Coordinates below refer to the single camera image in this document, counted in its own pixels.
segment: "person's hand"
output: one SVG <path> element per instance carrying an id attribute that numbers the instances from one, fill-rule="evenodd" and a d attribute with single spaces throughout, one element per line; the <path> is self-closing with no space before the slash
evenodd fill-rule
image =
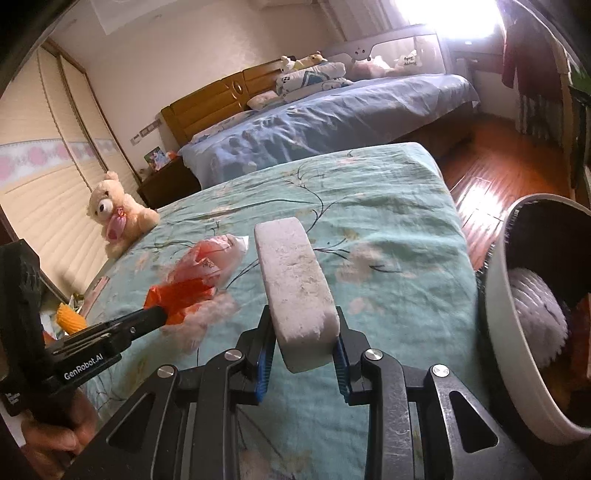
<path id="1" fill-rule="evenodd" d="M 95 408 L 79 390 L 74 394 L 69 413 L 74 430 L 39 423 L 32 416 L 22 422 L 26 444 L 21 450 L 43 480 L 61 478 L 69 464 L 67 452 L 79 455 L 95 435 L 98 419 Z"/>

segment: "sunlight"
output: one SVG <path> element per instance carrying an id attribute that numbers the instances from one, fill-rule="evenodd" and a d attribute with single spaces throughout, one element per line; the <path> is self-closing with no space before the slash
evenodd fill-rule
<path id="1" fill-rule="evenodd" d="M 411 24 L 426 23 L 447 38 L 484 38 L 501 25 L 495 0 L 391 0 Z"/>

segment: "teal floral bedspread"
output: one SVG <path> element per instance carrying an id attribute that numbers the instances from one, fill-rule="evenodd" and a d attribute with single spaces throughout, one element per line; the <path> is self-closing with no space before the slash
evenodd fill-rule
<path id="1" fill-rule="evenodd" d="M 161 222 L 107 272 L 91 323 L 143 305 L 150 285 L 200 239 L 250 235 L 227 289 L 239 310 L 185 353 L 158 330 L 87 383 L 108 419 L 165 363 L 207 362 L 254 328 L 267 299 L 256 259 L 256 223 L 296 216 L 351 328 L 401 363 L 448 365 L 486 402 L 476 356 L 476 284 L 456 209 L 433 158 L 415 143 L 320 155 L 254 172 L 160 210 Z M 335 369 L 291 374 L 275 353 L 259 407 L 238 411 L 242 478 L 361 479 L 369 409 L 348 407 Z"/>

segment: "cream teddy bear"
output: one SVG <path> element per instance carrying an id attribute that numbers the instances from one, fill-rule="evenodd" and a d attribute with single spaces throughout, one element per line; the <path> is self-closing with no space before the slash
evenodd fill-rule
<path id="1" fill-rule="evenodd" d="M 140 205 L 125 193 L 119 177 L 108 171 L 90 194 L 88 215 L 103 226 L 109 258 L 119 258 L 129 246 L 160 221 L 158 212 Z"/>
<path id="2" fill-rule="evenodd" d="M 292 60 L 285 55 L 281 56 L 281 73 L 287 74 L 294 71 L 294 65 L 296 64 L 295 60 Z"/>

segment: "hanging clothes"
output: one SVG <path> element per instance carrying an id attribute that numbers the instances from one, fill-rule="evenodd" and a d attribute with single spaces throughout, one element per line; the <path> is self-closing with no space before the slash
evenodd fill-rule
<path id="1" fill-rule="evenodd" d="M 507 28 L 501 80 L 505 86 L 513 88 L 517 71 L 521 95 L 533 100 L 541 96 L 551 102 L 562 103 L 560 76 L 543 28 L 527 13 L 519 15 Z"/>

